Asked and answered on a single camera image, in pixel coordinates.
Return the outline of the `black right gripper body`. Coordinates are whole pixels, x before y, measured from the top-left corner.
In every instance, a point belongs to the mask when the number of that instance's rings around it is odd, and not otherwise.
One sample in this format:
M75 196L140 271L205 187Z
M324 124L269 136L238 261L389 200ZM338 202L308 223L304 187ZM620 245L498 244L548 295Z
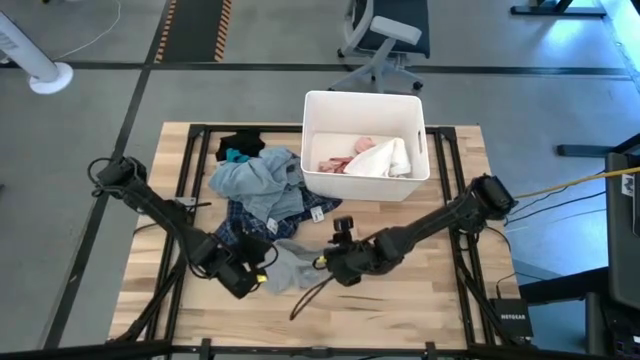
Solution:
M377 240L359 240L326 248L324 259L327 270L339 284L353 286L365 274L379 274L388 262L388 254Z

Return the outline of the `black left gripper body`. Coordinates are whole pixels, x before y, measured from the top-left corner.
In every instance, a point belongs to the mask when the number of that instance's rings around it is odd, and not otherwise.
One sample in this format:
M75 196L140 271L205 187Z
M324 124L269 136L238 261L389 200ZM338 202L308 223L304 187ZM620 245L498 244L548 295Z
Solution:
M214 277L234 297L242 299L259 283L258 276L265 275L257 268L264 260L264 253L218 252L214 256Z

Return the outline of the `blue plaid shirt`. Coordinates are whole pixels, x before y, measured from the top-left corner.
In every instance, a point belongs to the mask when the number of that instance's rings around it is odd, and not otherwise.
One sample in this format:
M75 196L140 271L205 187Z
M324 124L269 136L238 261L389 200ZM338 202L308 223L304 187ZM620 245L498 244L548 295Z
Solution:
M278 223L278 233L271 233L266 223L257 219L246 211L240 202L229 200L227 203L227 217L216 229L214 234L229 244L238 242L240 233L250 234L255 238L273 242L279 239L291 239L302 222L312 220L309 210L321 206L324 214L338 208L343 200L318 195L304 188L302 191L304 211L287 217Z

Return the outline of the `grey garment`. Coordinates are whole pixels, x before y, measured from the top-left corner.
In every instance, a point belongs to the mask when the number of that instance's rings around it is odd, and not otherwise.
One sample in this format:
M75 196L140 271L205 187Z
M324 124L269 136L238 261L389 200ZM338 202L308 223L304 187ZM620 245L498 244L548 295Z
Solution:
M306 248L294 240L276 240L265 254L267 281L261 287L271 294L311 288L329 277L327 270L313 266L322 254L322 250Z

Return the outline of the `blue denim garment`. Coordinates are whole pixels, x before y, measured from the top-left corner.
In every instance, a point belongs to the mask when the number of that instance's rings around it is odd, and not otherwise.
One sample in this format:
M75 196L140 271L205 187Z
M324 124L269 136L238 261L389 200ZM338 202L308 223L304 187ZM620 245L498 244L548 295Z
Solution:
M305 188L302 171L298 161L290 161L272 172L276 187L264 195L262 205L266 208L261 220L275 221L302 213L304 211L302 191Z

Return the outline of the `salmon pink garment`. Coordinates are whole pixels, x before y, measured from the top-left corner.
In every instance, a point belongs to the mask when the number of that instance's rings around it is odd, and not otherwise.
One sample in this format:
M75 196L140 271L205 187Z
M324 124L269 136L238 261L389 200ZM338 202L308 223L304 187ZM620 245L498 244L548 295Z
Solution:
M353 157L333 157L329 160L321 161L318 171L322 173L344 174L345 168L353 160Z

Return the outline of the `light blue towel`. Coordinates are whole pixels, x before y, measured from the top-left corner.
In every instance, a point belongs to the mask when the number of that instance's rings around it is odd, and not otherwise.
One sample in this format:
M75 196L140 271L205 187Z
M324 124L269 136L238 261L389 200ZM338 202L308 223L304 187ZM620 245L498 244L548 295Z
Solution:
M272 172L281 165L300 158L284 147L265 148L258 157L246 163L224 163L214 172L209 187L219 196L240 202L244 209L260 219L266 206L264 195L271 186L276 187Z

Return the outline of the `black garment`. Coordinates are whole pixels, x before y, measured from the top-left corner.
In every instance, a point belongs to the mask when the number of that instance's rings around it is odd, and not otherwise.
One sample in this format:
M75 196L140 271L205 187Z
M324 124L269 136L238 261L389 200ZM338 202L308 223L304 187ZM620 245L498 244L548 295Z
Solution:
M216 160L224 162L225 151L227 148L234 148L241 151L243 154L252 157L257 157L261 150L265 148L266 144L260 138L260 132L254 130L242 130L238 131L234 135L222 137L220 139L219 147L216 155Z

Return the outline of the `white plastic bin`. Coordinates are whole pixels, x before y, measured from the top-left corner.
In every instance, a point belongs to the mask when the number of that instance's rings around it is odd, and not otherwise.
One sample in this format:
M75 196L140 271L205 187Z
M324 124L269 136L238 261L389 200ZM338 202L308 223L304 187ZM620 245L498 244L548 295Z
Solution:
M399 139L409 170L402 175L327 173L320 163L356 156L356 142L376 146ZM430 177L421 100L416 96L339 91L306 94L300 166L306 187L318 195L347 200L405 200Z

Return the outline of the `grey blue office chair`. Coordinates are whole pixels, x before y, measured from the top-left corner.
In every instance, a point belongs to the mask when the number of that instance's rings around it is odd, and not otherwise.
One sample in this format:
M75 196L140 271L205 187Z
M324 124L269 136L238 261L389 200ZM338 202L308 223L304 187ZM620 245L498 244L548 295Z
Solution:
M421 91L424 80L406 66L411 55L430 57L428 0L349 0L344 42L336 55L340 59L367 57L369 61L330 85L331 91L369 77L375 91L382 93L386 73L410 79L412 91Z

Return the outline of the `hazard striped floor mat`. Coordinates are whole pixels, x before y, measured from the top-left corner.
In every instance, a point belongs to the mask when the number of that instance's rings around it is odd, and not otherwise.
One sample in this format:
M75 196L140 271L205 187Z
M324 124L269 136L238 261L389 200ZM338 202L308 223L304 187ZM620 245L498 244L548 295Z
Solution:
M232 0L169 0L155 63L222 62Z

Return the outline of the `black desk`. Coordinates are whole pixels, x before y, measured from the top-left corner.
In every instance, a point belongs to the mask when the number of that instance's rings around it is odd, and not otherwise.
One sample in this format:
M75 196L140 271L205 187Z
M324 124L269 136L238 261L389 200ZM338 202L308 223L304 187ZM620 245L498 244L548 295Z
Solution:
M606 180L608 265L519 287L530 305L585 302L587 352L640 360L640 172Z

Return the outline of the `black desk foot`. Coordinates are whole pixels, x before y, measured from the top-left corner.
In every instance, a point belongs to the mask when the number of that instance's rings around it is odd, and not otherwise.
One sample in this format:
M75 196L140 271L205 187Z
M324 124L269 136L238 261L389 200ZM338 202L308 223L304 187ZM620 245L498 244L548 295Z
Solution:
M604 8L598 6L572 7L574 0L535 0L534 5L512 6L511 15L518 16L558 16L558 17L595 17L607 15Z

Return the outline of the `black metal table frame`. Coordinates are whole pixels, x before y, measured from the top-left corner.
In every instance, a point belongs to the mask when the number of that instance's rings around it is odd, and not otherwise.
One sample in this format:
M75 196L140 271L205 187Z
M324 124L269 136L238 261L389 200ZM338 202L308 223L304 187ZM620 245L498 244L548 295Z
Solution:
M287 147L300 154L301 125L165 123L161 130L149 185L161 196L187 195L211 202L196 209L195 225L215 230L226 215L226 200L206 186L217 168L214 152L220 139L240 129L258 128L267 146ZM488 138L479 126L427 127L431 177L403 202L345 200L326 220L300 225L294 239L319 249L334 233L332 220L352 216L354 240L380 228L405 225L443 206L463 182L490 173ZM294 319L294 305L304 291L269 294L262 286L243 300L216 280L178 275L158 312L151 316L149 334L139 340L168 340L176 352L198 353L211 344L211 353L267 353L311 356L424 356L435 346L437 355L462 357L468 345L502 345L501 338L471 293L495 297L499 279L514 267L500 222L493 222L468 250L467 239L443 230L416 245L390 273L363 276L361 283L328 284ZM133 243L112 318L108 339L124 337L140 316L177 259L177 246L159 227L133 236Z

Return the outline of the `black Netgear switch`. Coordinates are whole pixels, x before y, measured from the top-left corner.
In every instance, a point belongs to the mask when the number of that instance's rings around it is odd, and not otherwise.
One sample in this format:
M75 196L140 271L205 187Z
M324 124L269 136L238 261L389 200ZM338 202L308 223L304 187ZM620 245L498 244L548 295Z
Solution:
M525 300L516 298L493 298L490 300L502 327L518 338L532 338L533 329Z

